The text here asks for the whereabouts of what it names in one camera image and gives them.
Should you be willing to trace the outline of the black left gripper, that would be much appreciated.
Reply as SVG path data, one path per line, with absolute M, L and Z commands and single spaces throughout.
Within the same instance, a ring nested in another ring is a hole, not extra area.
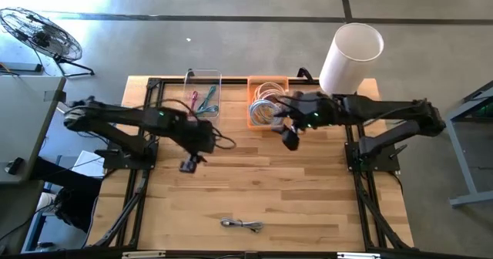
M 216 145 L 216 137 L 213 133 L 213 124 L 208 120 L 187 121 L 183 127 L 181 146 L 189 153 L 213 153 Z M 199 154 L 192 155 L 192 160 L 182 161 L 179 171 L 182 173 L 195 173 L 197 164 L 207 162 Z

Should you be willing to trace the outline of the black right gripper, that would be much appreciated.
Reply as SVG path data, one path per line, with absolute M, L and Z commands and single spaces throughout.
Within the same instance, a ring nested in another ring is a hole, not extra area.
M 272 126 L 271 130 L 275 133 L 283 132 L 283 144 L 288 150 L 298 149 L 300 138 L 297 133 L 300 130 L 331 124 L 330 98 L 322 92 L 295 91 L 292 96 L 279 96 L 276 100 L 283 106 L 277 116 L 290 118 L 291 124 L 288 130 L 285 130 L 285 125 Z

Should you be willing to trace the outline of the orange plastic bin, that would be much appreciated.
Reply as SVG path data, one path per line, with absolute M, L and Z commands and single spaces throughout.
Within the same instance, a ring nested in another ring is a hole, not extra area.
M 249 76 L 247 78 L 247 126 L 250 130 L 270 130 L 282 126 L 283 117 L 276 117 L 283 106 L 276 98 L 289 91 L 286 76 Z

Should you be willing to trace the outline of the clear plastic container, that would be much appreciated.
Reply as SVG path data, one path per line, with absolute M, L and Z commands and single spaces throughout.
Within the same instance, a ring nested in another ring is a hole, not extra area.
M 222 73 L 217 69 L 188 69 L 184 78 L 182 100 L 200 118 L 219 119 Z

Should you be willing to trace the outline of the white shade wooden base lamp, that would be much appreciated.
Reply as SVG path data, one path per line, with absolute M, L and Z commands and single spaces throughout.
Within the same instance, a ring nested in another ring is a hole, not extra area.
M 327 95 L 352 94 L 384 51 L 378 30 L 363 23 L 341 26 L 334 34 L 319 75 Z

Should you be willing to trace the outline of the white paper sheet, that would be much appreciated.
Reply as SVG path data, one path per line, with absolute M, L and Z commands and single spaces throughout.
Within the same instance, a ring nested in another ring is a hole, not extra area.
M 83 150 L 75 162 L 72 171 L 88 176 L 88 177 L 103 177 L 104 176 L 104 158 L 99 155 Z

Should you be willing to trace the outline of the black bundled equipment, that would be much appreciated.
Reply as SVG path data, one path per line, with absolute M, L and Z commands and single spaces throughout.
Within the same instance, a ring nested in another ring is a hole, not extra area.
M 97 197 L 91 193 L 62 188 L 55 195 L 54 213 L 64 223 L 87 233 Z

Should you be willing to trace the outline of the grey desk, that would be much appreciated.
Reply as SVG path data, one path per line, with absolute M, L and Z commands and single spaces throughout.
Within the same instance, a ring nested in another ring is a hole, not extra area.
M 65 78 L 0 76 L 0 184 L 29 179 L 55 113 L 64 100 Z M 7 174 L 8 161 L 25 160 L 16 175 Z

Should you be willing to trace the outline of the black floor fan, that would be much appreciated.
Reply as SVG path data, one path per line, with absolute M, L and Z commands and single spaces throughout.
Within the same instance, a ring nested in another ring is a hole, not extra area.
M 0 24 L 5 31 L 31 48 L 36 56 L 51 58 L 66 78 L 94 76 L 93 69 L 76 61 L 82 58 L 82 47 L 65 29 L 50 19 L 25 8 L 1 8 Z

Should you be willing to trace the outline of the silver metal bracket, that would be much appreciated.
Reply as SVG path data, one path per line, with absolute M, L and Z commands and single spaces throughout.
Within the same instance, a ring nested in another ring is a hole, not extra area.
M 165 251 L 129 251 L 123 252 L 121 259 L 159 259 L 166 258 Z
M 360 252 L 337 252 L 337 259 L 381 259 L 381 255 Z

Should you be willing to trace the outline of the grey metal table frame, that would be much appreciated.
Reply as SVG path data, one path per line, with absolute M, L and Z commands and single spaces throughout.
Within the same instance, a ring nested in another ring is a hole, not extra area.
M 444 122 L 468 191 L 450 198 L 451 207 L 493 202 L 493 187 L 478 189 L 471 172 L 493 171 L 493 80 L 454 102 Z

